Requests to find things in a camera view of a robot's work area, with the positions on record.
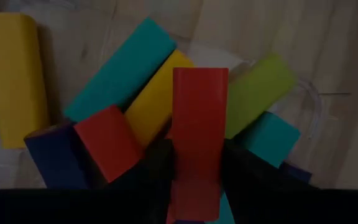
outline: green block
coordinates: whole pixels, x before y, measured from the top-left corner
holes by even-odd
[[[110,105],[122,108],[175,48],[169,35],[146,18],[66,108],[65,116],[79,122]]]
[[[232,139],[295,84],[291,70],[279,55],[260,60],[252,70],[229,84],[226,138]]]

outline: dark blue foam block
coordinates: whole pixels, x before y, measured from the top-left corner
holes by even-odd
[[[82,142],[71,123],[31,133],[24,142],[48,188],[89,188],[75,155]]]
[[[283,162],[280,165],[279,170],[281,172],[283,172],[284,174],[289,174],[289,175],[291,175],[299,180],[302,180],[306,183],[309,183],[309,181],[311,179],[311,173],[309,173],[301,168],[297,168],[295,166],[287,164],[286,162]]]

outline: wooden floor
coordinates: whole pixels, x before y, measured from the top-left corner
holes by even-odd
[[[288,161],[312,172],[319,187],[358,187],[344,173],[357,173],[358,161],[343,169],[349,151],[358,148],[352,143],[358,130],[358,0],[0,0],[0,11],[23,12],[39,23],[55,122],[147,16],[188,43],[181,47],[186,53],[194,43],[243,60],[277,52],[313,83],[323,103],[311,139],[314,103],[307,92],[295,88],[278,103],[276,114],[302,132]],[[24,169],[18,173],[25,179]]]

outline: red block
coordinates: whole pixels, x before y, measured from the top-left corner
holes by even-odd
[[[170,133],[176,152],[176,219],[211,221],[219,216],[227,76],[226,68],[173,70]]]
[[[142,148],[116,106],[100,111],[74,128],[108,182],[140,159]]]
[[[165,222],[166,224],[174,224],[176,220],[173,218],[172,215],[172,204],[170,203],[168,206],[168,213],[167,213],[167,221]]]
[[[176,219],[215,221],[219,218],[221,186],[203,180],[173,181],[172,209]]]

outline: lime green foam block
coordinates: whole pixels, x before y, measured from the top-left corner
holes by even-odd
[[[299,139],[300,132],[278,116],[264,112],[234,139],[270,165],[278,168]]]
[[[295,77],[279,55],[271,54],[229,84],[226,138],[232,139],[290,91]]]
[[[66,108],[65,116],[79,122],[110,105],[130,103],[175,48],[168,34],[146,18]]]

